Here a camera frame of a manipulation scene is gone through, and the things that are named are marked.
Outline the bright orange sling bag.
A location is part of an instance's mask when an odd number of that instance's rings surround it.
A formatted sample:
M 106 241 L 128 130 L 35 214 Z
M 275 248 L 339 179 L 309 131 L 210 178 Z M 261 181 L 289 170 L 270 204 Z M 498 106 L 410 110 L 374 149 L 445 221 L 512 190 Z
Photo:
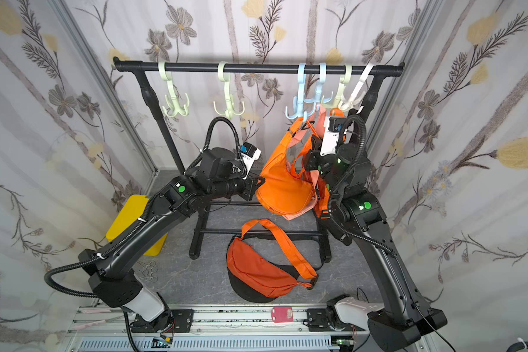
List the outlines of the bright orange sling bag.
M 260 174 L 265 183 L 257 190 L 257 198 L 273 214 L 295 214 L 308 205 L 315 193 L 312 183 L 299 183 L 286 167 L 288 150 L 305 136 L 304 124 L 299 118 L 289 127 Z

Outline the pink sling bag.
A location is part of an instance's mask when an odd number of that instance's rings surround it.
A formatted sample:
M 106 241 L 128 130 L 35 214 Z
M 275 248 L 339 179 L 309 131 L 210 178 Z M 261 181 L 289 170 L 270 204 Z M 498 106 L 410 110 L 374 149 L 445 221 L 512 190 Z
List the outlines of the pink sling bag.
M 306 143 L 304 144 L 302 151 L 299 153 L 299 155 L 297 155 L 297 157 L 293 160 L 293 162 L 290 163 L 289 161 L 287 161 L 286 167 L 288 167 L 290 174 L 293 177 L 295 177 L 299 183 L 302 183 L 302 182 L 312 183 L 314 190 L 315 190 L 315 187 L 318 184 L 318 179 L 320 178 L 319 172 L 318 171 L 307 172 L 303 169 L 303 157 L 309 151 L 312 150 L 312 143 L 314 141 L 314 138 L 316 138 L 315 144 L 319 147 L 318 144 L 320 142 L 320 139 L 318 138 L 318 135 L 315 132 L 315 128 L 312 129 L 312 134 L 309 137 L 309 139 L 306 141 Z M 290 221 L 290 220 L 293 220 L 305 214 L 308 211 L 314 210 L 315 204 L 318 201 L 317 196 L 318 196 L 318 192 L 315 190 L 315 193 L 310 199 L 310 202 L 308 203 L 308 205 L 303 207 L 301 211 L 296 212 L 295 214 L 284 215 L 283 217 L 287 219 L 288 221 Z

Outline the red-orange sling bag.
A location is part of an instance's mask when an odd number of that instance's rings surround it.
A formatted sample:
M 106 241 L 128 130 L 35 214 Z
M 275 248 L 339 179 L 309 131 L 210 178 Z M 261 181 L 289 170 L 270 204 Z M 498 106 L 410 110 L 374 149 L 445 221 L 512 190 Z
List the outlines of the red-orange sling bag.
M 256 225 L 274 237 L 289 265 L 276 265 L 245 243 L 246 234 Z M 240 236 L 227 248 L 227 274 L 233 291 L 252 303 L 270 303 L 286 296 L 296 287 L 312 290 L 318 281 L 317 269 L 299 252 L 284 230 L 268 219 L 245 223 Z

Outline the dark orange backpack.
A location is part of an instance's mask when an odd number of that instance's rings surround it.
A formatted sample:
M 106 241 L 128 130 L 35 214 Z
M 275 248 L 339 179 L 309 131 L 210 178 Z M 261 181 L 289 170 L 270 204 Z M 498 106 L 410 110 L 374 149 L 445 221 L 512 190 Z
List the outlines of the dark orange backpack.
M 318 138 L 320 139 L 319 142 L 319 148 L 322 147 L 322 141 L 324 139 L 324 134 L 326 131 L 325 123 L 328 120 L 327 113 L 330 112 L 332 116 L 335 117 L 344 117 L 345 113 L 340 110 L 339 108 L 333 108 L 333 109 L 327 109 L 325 107 L 321 107 L 318 113 L 318 117 L 315 119 L 314 128 L 315 132 L 318 135 Z M 324 216 L 328 216 L 328 198 L 329 198 L 329 191 L 327 190 L 326 183 L 322 179 L 318 179 L 318 184 L 315 187 L 315 190 L 318 192 L 318 201 L 315 204 L 314 212 L 315 215 L 321 219 Z

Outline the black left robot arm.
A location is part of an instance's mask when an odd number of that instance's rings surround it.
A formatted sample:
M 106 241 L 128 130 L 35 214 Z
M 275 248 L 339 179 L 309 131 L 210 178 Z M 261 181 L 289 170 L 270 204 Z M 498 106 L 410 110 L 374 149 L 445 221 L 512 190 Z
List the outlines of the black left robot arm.
M 133 272 L 135 263 L 173 227 L 204 211 L 213 200 L 236 195 L 251 200 L 264 182 L 249 174 L 260 155 L 248 142 L 235 153 L 224 148 L 202 152 L 199 163 L 152 196 L 118 238 L 96 253 L 80 254 L 80 260 L 92 261 L 84 265 L 92 292 L 108 306 L 134 312 L 146 322 L 168 318 L 164 300 Z

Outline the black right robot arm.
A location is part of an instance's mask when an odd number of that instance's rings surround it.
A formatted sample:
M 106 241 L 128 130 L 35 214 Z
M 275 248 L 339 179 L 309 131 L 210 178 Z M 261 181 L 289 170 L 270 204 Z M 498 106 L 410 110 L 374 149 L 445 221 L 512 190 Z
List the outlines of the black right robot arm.
M 381 293 L 381 304 L 365 308 L 343 299 L 336 303 L 338 318 L 361 325 L 383 351 L 398 351 L 422 336 L 447 325 L 440 309 L 432 308 L 420 293 L 393 241 L 387 216 L 378 198 L 365 186 L 370 161 L 365 149 L 343 144 L 335 153 L 321 155 L 319 147 L 303 157 L 309 172 L 318 172 L 321 200 L 327 209 L 318 221 L 345 245 L 354 242 L 361 250 Z

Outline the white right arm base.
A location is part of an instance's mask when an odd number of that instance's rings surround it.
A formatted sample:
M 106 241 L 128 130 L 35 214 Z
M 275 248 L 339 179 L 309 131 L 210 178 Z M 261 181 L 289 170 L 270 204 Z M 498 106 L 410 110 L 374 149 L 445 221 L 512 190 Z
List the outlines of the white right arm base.
M 353 296 L 340 295 L 327 302 L 327 307 L 333 311 L 332 320 L 337 325 L 349 324 L 368 331 L 368 314 L 384 308 L 383 303 L 366 302 Z

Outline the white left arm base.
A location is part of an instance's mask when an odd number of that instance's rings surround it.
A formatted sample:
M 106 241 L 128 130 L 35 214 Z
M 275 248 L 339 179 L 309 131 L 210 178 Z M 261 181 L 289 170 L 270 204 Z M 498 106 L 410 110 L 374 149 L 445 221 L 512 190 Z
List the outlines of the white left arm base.
M 171 313 L 161 295 L 147 287 L 143 287 L 136 297 L 123 305 L 123 309 L 134 312 L 148 323 L 167 322 Z

